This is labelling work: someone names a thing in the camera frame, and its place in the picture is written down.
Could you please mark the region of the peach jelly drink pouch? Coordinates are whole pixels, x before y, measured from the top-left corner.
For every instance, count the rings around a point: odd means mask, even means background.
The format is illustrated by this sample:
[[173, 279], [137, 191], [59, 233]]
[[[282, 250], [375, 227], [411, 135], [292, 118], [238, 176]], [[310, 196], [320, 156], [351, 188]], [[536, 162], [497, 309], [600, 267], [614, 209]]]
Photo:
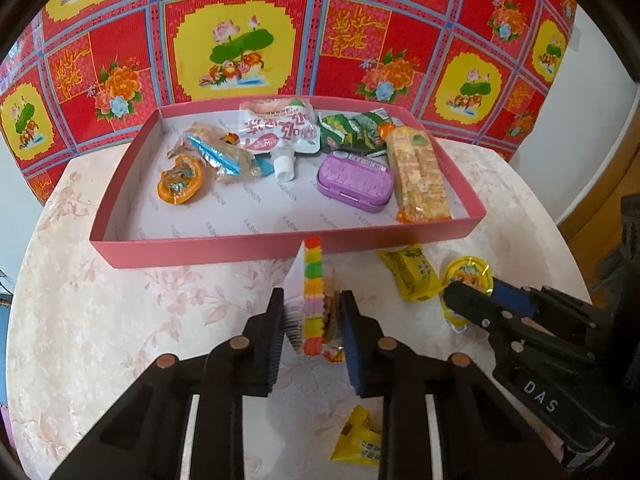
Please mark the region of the peach jelly drink pouch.
[[303, 98], [244, 101], [239, 106], [240, 147], [254, 155], [269, 155], [274, 177], [290, 182], [296, 156], [320, 151], [320, 129], [314, 107]]

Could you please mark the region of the yellow-red striped candy bag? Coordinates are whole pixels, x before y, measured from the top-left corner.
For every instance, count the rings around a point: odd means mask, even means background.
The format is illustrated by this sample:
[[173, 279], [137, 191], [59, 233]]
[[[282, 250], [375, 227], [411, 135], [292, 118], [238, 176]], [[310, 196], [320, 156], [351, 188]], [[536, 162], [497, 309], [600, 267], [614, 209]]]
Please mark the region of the yellow-red striped candy bag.
[[284, 278], [284, 330], [301, 356], [322, 356], [343, 362], [345, 351], [338, 322], [340, 281], [333, 266], [323, 260], [321, 238], [300, 244]]

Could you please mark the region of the small green pea packet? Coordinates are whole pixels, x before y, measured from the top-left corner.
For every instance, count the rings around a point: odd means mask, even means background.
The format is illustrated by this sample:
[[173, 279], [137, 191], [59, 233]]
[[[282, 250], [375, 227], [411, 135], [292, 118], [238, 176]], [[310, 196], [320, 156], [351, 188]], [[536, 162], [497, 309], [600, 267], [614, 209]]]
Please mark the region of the small green pea packet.
[[386, 153], [384, 136], [397, 122], [384, 110], [363, 112], [354, 116], [344, 113], [321, 114], [318, 119], [321, 151], [345, 151], [364, 157]]

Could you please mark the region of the pink shallow cardboard box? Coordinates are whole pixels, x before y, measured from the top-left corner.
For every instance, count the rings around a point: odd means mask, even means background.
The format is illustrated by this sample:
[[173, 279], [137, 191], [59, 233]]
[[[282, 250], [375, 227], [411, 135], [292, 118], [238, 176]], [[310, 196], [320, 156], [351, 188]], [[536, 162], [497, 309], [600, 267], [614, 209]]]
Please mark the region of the pink shallow cardboard box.
[[171, 165], [169, 149], [194, 122], [232, 129], [238, 98], [185, 102], [156, 110], [126, 149], [101, 200], [91, 245], [116, 269], [292, 257], [307, 237], [325, 252], [359, 252], [415, 242], [456, 240], [485, 218], [486, 208], [444, 148], [433, 145], [451, 217], [400, 223], [398, 207], [367, 212], [322, 195], [324, 156], [298, 156], [293, 181], [273, 176], [224, 184], [208, 180], [183, 205], [163, 202], [156, 186]]

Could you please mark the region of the yellow cake snack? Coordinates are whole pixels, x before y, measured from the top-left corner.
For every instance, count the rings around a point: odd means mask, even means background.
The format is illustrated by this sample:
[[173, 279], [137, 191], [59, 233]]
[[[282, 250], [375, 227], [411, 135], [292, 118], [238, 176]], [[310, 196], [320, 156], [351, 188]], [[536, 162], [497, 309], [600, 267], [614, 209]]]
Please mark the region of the yellow cake snack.
[[370, 427], [370, 412], [356, 405], [338, 436], [330, 460], [337, 463], [378, 466], [382, 436]]

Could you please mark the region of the orange cracker sleeve pack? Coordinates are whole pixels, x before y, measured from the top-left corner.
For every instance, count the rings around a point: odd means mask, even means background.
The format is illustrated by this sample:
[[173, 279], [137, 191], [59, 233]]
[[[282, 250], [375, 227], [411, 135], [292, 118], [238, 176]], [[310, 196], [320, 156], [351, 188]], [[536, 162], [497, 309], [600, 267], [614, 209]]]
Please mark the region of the orange cracker sleeve pack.
[[401, 223], [450, 220], [444, 177], [428, 133], [383, 122], [378, 127], [394, 174], [394, 193]]

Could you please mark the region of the red floral patterned wall cloth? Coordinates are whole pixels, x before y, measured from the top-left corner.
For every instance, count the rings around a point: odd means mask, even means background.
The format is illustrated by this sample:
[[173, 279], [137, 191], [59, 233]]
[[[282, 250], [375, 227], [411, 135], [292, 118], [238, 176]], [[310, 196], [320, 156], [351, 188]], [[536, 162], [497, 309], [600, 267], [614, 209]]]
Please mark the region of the red floral patterned wall cloth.
[[1, 62], [1, 136], [40, 202], [75, 156], [157, 108], [232, 96], [399, 105], [510, 158], [570, 42], [575, 0], [48, 0]]

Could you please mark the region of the rainbow-edged clear snack bag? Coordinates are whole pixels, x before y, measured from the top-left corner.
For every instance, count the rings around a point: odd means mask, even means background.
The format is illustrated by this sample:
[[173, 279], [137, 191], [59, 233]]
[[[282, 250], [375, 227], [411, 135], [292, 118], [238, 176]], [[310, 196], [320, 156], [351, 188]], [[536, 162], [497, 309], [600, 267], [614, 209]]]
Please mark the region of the rainbow-edged clear snack bag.
[[174, 158], [179, 155], [198, 157], [198, 150], [188, 139], [188, 136], [194, 136], [194, 138], [200, 139], [209, 146], [221, 143], [230, 145], [239, 143], [238, 135], [226, 128], [209, 122], [194, 122], [189, 128], [178, 134], [176, 142], [172, 144], [172, 147], [167, 152], [168, 158]]

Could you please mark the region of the yellow jelly cup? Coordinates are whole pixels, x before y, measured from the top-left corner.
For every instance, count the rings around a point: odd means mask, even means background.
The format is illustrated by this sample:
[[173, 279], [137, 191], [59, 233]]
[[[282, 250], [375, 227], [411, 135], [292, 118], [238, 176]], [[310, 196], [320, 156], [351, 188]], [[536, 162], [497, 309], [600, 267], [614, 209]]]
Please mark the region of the yellow jelly cup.
[[[494, 291], [491, 268], [484, 259], [477, 256], [462, 256], [447, 264], [442, 284], [447, 286], [453, 282], [461, 282], [471, 286], [486, 296], [490, 296]], [[463, 333], [466, 326], [469, 325], [469, 321], [447, 306], [443, 292], [439, 294], [439, 301], [442, 315], [451, 329], [455, 333]]]

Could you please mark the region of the orange jelly cup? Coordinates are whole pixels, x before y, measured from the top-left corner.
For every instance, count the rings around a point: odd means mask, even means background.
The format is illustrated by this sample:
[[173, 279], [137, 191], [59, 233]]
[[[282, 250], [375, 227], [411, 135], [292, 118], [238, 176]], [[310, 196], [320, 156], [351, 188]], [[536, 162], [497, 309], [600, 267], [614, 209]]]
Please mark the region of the orange jelly cup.
[[203, 179], [202, 164], [190, 155], [179, 155], [174, 166], [160, 174], [157, 196], [168, 204], [185, 204], [198, 192]]

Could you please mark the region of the blue-edged clear candy bag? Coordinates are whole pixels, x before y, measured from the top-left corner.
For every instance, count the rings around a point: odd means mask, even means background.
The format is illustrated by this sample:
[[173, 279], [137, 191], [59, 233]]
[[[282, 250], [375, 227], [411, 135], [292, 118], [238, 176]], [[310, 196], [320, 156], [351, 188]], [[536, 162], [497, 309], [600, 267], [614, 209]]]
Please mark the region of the blue-edged clear candy bag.
[[272, 176], [269, 159], [256, 157], [239, 145], [227, 143], [209, 146], [194, 136], [188, 139], [198, 150], [198, 156], [215, 170], [216, 179], [224, 183], [242, 182]]

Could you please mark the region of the purple snack tin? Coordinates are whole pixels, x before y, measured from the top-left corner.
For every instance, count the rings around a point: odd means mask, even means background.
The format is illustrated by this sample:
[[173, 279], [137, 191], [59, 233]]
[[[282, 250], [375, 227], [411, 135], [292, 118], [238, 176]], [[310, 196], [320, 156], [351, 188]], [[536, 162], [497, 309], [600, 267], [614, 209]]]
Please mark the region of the purple snack tin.
[[332, 200], [376, 214], [392, 198], [394, 175], [372, 158], [334, 151], [319, 167], [317, 188]]

